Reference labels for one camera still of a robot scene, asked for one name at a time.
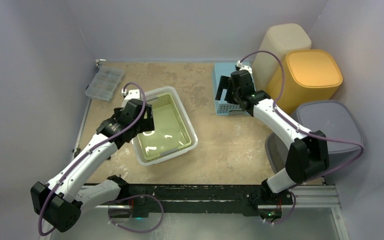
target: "yellow bin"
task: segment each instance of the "yellow bin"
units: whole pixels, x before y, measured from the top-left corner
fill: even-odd
[[[291,51],[282,64],[285,87],[277,105],[287,114],[303,103],[330,99],[342,83],[342,74],[334,58],[323,50]],[[279,96],[281,86],[282,71],[278,67],[267,88],[272,99]]]

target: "gray wall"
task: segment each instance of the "gray wall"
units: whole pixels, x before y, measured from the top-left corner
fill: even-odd
[[[30,187],[69,162],[93,67],[65,0],[0,0],[0,239],[38,239]]]
[[[328,0],[68,0],[91,52],[118,61],[237,61],[266,30],[309,31]]]
[[[384,0],[329,0],[310,32],[344,78],[335,98],[359,121],[367,151],[336,182],[352,240],[384,239]]]

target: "gray container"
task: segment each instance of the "gray container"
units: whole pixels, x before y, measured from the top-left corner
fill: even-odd
[[[363,143],[363,134],[348,108],[336,100],[313,101],[301,104],[291,117],[304,127],[322,131],[327,137]],[[357,155],[360,147],[327,142],[329,168],[334,168]],[[285,167],[288,148],[274,133],[265,141],[268,161],[275,173]]]

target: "table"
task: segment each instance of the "table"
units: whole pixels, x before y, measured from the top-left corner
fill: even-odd
[[[272,131],[250,116],[216,115],[213,63],[106,62],[105,65],[123,69],[125,74],[111,102],[91,101],[79,141],[81,149],[100,123],[113,114],[113,109],[121,106],[121,88],[128,82],[139,84],[145,91],[174,87],[198,136],[198,145],[165,162],[142,166],[132,145],[125,144],[98,168],[88,183],[101,183],[108,176],[117,175],[128,183],[261,184],[274,174],[264,147]]]

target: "beige container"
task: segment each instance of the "beige container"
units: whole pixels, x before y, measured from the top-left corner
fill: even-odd
[[[311,48],[311,40],[304,29],[295,23],[270,27],[265,33],[260,50],[274,53],[282,61],[286,54]],[[279,63],[267,53],[258,53],[252,64],[252,76],[257,90],[267,90]]]

